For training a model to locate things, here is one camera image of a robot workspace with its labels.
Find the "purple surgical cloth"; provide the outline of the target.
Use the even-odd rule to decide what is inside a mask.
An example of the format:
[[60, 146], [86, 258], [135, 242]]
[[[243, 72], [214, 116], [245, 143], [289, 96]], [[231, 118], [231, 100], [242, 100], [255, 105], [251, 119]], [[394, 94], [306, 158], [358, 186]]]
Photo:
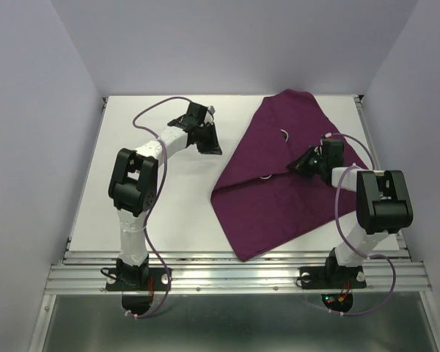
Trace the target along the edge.
[[213, 187], [210, 202], [236, 257], [246, 262], [355, 211], [356, 195], [287, 165], [327, 133], [338, 132], [309, 92], [263, 98]]

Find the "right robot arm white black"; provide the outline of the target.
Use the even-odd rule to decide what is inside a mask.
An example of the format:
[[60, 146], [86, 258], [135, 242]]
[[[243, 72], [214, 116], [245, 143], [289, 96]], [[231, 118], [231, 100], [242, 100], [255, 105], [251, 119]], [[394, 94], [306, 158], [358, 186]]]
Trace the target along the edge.
[[345, 166], [343, 139], [341, 133], [328, 133], [319, 146], [309, 147], [288, 165], [297, 175], [319, 175], [334, 187], [335, 210], [342, 191], [356, 195], [357, 222], [351, 232], [341, 236], [342, 243], [330, 251], [324, 265], [300, 267], [296, 285], [304, 290], [365, 288], [364, 261], [375, 257], [373, 250], [382, 240], [409, 227], [414, 219], [404, 174]]

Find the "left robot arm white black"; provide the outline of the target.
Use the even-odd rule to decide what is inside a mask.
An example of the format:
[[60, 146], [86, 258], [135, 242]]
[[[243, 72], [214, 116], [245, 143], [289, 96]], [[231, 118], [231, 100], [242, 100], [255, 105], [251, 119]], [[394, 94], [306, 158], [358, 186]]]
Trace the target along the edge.
[[104, 269], [109, 284], [123, 290], [142, 290], [149, 285], [147, 217], [166, 180], [167, 161], [191, 145], [204, 155], [221, 155], [214, 122], [215, 109], [189, 99], [186, 113], [156, 133], [144, 126], [153, 140], [134, 150], [122, 148], [116, 157], [109, 183], [120, 225], [120, 253], [114, 273]]

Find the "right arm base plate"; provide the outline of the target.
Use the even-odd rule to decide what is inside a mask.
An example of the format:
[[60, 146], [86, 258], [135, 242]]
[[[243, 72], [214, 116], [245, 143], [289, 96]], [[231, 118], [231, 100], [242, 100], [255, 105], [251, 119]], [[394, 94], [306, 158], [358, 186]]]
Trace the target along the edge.
[[299, 268], [299, 276], [295, 284], [304, 290], [333, 290], [347, 288], [364, 289], [367, 287], [365, 278], [357, 279], [363, 273], [361, 266], [356, 268], [339, 267], [329, 273], [324, 266], [304, 266]]

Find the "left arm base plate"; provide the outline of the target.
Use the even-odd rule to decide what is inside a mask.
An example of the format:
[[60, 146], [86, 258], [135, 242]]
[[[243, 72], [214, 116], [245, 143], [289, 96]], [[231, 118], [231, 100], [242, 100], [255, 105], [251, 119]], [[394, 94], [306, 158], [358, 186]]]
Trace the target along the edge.
[[105, 289], [109, 292], [161, 292], [170, 291], [168, 275], [164, 268], [149, 268], [148, 272], [135, 279], [124, 279], [116, 268], [103, 267], [100, 273], [106, 279]]

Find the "aluminium front rail frame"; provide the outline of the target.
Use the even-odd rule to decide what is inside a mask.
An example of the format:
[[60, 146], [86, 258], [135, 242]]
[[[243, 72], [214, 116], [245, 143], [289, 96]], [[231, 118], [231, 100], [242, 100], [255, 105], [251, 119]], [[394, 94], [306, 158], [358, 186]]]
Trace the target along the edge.
[[[386, 292], [391, 284], [390, 264], [397, 273], [395, 291], [424, 292], [432, 286], [423, 263], [411, 261], [406, 250], [388, 252], [391, 261], [370, 260], [364, 264], [366, 292]], [[244, 294], [300, 293], [295, 280], [301, 266], [319, 266], [325, 252], [270, 252], [242, 263], [232, 252], [165, 252], [172, 269], [172, 293]], [[44, 292], [48, 295], [106, 294], [102, 267], [115, 264], [114, 252], [67, 252], [51, 267]]]

